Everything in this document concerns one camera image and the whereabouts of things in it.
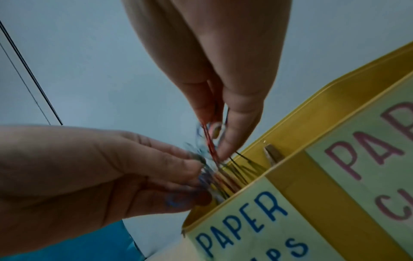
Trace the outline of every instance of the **blue fabric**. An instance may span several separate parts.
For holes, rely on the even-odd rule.
[[[98,231],[66,240],[44,249],[2,258],[1,261],[72,261],[122,260],[142,261],[145,257],[135,247],[122,221]]]

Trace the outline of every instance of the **skin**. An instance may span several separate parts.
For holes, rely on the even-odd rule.
[[[291,1],[123,2],[148,53],[202,123],[221,122],[227,104],[218,155],[228,158],[260,120]],[[135,133],[0,127],[0,145],[0,256],[211,200],[198,188],[202,164],[191,154]]]

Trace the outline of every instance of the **person's left hand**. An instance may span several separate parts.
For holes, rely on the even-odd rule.
[[[130,132],[0,127],[0,256],[207,204],[201,168],[189,152]]]

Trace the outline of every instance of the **black line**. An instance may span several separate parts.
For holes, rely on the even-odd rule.
[[[20,54],[20,52],[18,51],[16,45],[14,44],[14,42],[13,42],[12,38],[10,37],[10,35],[7,33],[6,28],[3,26],[3,23],[1,22],[1,20],[0,20],[0,29],[3,31],[4,35],[6,36],[7,40],[9,41],[10,45],[13,47],[13,49],[14,49],[14,51],[16,52],[18,58],[20,59],[20,61],[21,61],[22,64],[24,65],[26,71],[29,73],[29,75],[30,75],[31,79],[33,80],[34,84],[36,84],[36,87],[39,89],[39,91],[40,91],[40,93],[42,94],[43,98],[46,100],[47,104],[49,105],[50,109],[52,110],[52,112],[53,112],[54,115],[56,116],[56,118],[57,118],[57,120],[59,121],[60,125],[63,125],[63,122],[60,120],[59,115],[57,115],[57,112],[56,112],[56,110],[54,109],[52,103],[51,103],[51,102],[49,101],[49,99],[47,98],[47,96],[46,96],[46,94],[44,93],[44,91],[43,91],[42,87],[40,86],[39,82],[36,80],[36,77],[34,77],[34,75],[33,75],[33,73],[31,72],[29,66],[27,65],[26,61],[23,59],[23,56],[22,56],[22,55]]]
[[[48,123],[49,125],[51,125],[49,119],[47,119],[47,117],[46,117],[46,115],[44,114],[44,112],[43,112],[42,108],[40,107],[39,103],[38,103],[38,102],[36,101],[36,99],[34,98],[34,96],[33,96],[33,94],[31,93],[29,87],[27,86],[25,80],[23,80],[22,76],[21,76],[20,73],[18,72],[16,66],[14,65],[13,61],[10,59],[9,55],[7,54],[6,50],[4,49],[4,47],[3,47],[3,45],[2,45],[1,43],[0,43],[0,46],[1,46],[1,49],[3,49],[4,53],[6,54],[7,58],[9,59],[9,61],[12,63],[12,65],[13,65],[13,67],[14,67],[14,70],[17,72],[18,76],[20,77],[20,79],[21,79],[21,80],[23,81],[23,83],[25,84],[26,89],[29,91],[29,93],[30,93],[31,97],[33,98],[34,102],[36,103],[37,107],[40,109],[40,111],[42,112],[44,118],[47,120],[47,123]]]

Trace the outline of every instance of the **light green label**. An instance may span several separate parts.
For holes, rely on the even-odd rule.
[[[205,260],[344,260],[266,178],[188,237]]]
[[[413,257],[413,77],[307,153]]]

